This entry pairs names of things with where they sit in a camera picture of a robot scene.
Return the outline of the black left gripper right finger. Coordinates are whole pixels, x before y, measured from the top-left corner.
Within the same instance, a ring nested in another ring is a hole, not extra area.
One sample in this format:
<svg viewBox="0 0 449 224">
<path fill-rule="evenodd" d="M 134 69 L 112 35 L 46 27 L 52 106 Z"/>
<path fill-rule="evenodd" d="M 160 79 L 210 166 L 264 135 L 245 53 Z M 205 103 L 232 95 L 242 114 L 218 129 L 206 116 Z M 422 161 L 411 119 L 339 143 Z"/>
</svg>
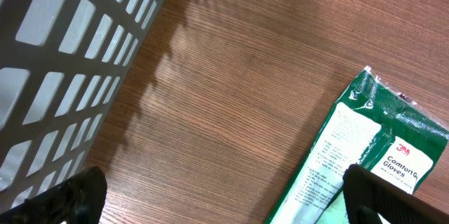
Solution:
<svg viewBox="0 0 449 224">
<path fill-rule="evenodd" d="M 358 164 L 349 166 L 343 181 L 344 202 L 351 224 L 448 222 L 448 214 Z"/>
</svg>

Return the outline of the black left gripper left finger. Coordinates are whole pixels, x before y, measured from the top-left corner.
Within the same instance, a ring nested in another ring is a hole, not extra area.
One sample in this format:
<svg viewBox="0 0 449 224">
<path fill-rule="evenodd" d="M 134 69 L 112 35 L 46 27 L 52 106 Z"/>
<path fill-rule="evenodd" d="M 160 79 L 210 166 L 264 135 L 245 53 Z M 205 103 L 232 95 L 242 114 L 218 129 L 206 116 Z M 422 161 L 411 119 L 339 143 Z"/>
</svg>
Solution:
<svg viewBox="0 0 449 224">
<path fill-rule="evenodd" d="M 1 214 L 2 223 L 89 223 L 100 221 L 107 195 L 105 173 L 92 166 Z"/>
</svg>

